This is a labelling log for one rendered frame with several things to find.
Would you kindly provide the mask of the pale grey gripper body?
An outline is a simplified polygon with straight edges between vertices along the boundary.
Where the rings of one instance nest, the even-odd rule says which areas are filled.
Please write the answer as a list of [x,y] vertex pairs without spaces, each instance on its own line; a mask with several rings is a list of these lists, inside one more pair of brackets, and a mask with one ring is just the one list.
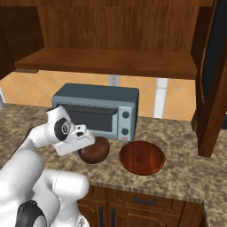
[[72,132],[67,139],[53,145],[57,154],[63,156],[95,144],[95,137],[87,130],[85,133]]

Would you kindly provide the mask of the small dark brown bowl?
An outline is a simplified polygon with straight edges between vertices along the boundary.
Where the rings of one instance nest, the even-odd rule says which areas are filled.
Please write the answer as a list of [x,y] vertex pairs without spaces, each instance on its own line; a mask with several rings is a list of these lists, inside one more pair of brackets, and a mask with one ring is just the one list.
[[105,160],[110,152],[109,140],[105,137],[96,137],[94,145],[78,151],[80,158],[89,164],[97,164]]

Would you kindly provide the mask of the large reddish brown bowl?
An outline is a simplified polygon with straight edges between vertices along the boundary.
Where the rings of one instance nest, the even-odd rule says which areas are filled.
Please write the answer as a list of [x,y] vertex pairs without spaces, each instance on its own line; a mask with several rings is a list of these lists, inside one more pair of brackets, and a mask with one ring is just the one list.
[[124,145],[119,152],[119,159],[129,172],[149,176],[162,169],[165,154],[154,143],[140,140]]

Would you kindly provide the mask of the wooden cabinet door dark panel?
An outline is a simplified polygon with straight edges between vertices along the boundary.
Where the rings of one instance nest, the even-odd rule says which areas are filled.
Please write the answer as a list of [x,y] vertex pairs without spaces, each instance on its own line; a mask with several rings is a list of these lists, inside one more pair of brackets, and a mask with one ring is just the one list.
[[210,157],[221,129],[227,129],[227,0],[201,6],[192,41],[196,110],[192,130],[198,155]]

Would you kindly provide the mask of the grey toaster oven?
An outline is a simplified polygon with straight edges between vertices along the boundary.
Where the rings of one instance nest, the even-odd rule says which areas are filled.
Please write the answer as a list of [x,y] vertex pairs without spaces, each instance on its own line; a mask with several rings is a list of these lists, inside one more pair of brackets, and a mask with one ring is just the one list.
[[133,141],[137,127],[139,89],[66,83],[52,97],[75,125],[85,124],[94,136]]

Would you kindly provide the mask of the wooden base cupboard door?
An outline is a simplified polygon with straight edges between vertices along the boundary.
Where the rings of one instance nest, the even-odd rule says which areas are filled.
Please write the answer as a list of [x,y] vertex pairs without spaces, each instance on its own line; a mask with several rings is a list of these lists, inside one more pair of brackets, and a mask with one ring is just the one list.
[[79,200],[78,201],[79,209],[82,215],[88,220],[90,227],[99,227],[99,206],[103,206],[103,219],[104,225],[106,224],[106,204],[105,202],[97,201],[97,200]]
[[111,226],[111,209],[115,208],[116,227],[178,227],[179,216],[142,208],[109,203],[108,215]]

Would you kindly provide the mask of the wooden drawer front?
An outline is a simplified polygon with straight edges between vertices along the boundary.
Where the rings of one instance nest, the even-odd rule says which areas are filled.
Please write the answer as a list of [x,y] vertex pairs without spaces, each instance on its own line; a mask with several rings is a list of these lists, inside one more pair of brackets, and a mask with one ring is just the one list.
[[[150,206],[146,204],[133,202],[132,197],[134,194],[137,196],[138,199],[141,199],[141,200],[156,199],[157,205]],[[135,193],[135,192],[125,192],[125,191],[121,191],[121,201],[133,206],[138,206],[138,207],[147,208],[151,210],[157,210],[171,215],[181,215],[182,209],[184,206],[184,202],[181,200],[174,200],[174,199],[169,199],[164,197],[158,197],[158,196]]]

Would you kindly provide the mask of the white wall socket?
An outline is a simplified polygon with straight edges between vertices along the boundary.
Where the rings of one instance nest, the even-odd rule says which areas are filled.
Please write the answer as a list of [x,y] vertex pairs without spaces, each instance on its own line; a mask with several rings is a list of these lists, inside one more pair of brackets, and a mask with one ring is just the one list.
[[121,79],[121,77],[119,75],[110,74],[110,75],[108,75],[108,85],[114,86],[114,87],[119,87],[120,79]]

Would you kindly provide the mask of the open wooden wall cabinet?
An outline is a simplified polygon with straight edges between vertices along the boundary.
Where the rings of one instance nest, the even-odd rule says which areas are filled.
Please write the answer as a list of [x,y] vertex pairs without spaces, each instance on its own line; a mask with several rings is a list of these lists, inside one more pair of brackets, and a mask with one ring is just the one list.
[[46,3],[45,46],[18,68],[195,79],[215,0]]

